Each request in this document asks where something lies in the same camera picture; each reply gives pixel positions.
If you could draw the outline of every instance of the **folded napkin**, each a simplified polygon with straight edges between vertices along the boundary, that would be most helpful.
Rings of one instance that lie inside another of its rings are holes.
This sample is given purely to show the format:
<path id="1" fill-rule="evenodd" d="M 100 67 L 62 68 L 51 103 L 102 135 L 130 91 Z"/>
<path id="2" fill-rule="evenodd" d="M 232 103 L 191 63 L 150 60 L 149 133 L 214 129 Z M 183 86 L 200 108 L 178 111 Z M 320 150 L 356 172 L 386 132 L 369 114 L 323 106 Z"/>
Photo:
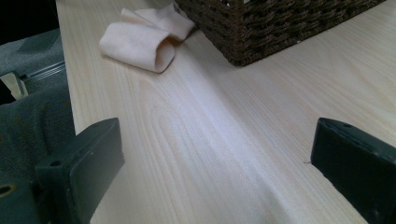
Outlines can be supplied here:
<path id="1" fill-rule="evenodd" d="M 114 59 L 156 73 L 175 57 L 169 38 L 184 40 L 194 23 L 181 16 L 174 4 L 162 9 L 131 11 L 124 8 L 121 22 L 111 23 L 100 40 L 101 51 Z"/>

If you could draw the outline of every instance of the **light wood grain surface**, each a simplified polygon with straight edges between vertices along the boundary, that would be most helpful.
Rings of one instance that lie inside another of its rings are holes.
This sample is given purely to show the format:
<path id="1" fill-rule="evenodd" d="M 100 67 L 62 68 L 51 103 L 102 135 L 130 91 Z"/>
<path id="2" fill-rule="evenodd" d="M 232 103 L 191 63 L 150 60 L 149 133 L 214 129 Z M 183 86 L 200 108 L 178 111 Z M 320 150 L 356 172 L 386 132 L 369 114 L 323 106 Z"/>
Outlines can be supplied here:
<path id="1" fill-rule="evenodd" d="M 92 223 L 364 223 L 307 162 L 320 117 L 396 146 L 396 0 L 244 68 L 200 31 L 160 75 L 100 53 L 123 7 L 169 3 L 57 0 L 77 132 L 120 118 Z"/>

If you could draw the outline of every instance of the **wicker basket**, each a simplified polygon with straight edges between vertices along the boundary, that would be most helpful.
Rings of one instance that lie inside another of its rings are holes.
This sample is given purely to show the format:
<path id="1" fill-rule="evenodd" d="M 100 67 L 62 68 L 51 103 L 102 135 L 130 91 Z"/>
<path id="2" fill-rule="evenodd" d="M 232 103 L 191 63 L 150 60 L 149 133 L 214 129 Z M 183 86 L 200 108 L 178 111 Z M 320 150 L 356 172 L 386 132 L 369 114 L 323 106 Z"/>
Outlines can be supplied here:
<path id="1" fill-rule="evenodd" d="M 237 66 L 299 43 L 383 1 L 176 0 L 224 57 Z"/>

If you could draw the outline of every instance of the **wooden table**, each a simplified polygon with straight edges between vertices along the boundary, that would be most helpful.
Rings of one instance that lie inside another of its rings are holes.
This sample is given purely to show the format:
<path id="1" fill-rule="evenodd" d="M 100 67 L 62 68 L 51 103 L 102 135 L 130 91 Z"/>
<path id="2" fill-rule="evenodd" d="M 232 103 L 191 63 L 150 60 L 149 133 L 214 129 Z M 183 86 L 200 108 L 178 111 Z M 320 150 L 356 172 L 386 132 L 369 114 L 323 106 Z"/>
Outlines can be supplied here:
<path id="1" fill-rule="evenodd" d="M 57 0 L 77 132 L 120 118 L 92 223 L 364 223 L 310 153 L 320 117 L 396 146 L 396 0 L 244 68 L 200 31 L 160 75 L 101 55 L 123 7 L 170 2 Z"/>

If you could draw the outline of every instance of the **chair seat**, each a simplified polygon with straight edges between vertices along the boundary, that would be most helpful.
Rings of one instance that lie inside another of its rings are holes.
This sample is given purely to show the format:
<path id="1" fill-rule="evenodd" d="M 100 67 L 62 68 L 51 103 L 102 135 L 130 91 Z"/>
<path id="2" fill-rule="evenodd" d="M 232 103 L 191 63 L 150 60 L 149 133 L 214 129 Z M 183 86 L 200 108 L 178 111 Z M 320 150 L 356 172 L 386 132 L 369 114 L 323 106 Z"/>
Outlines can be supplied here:
<path id="1" fill-rule="evenodd" d="M 29 75 L 64 60 L 59 29 L 0 46 L 0 76 Z"/>

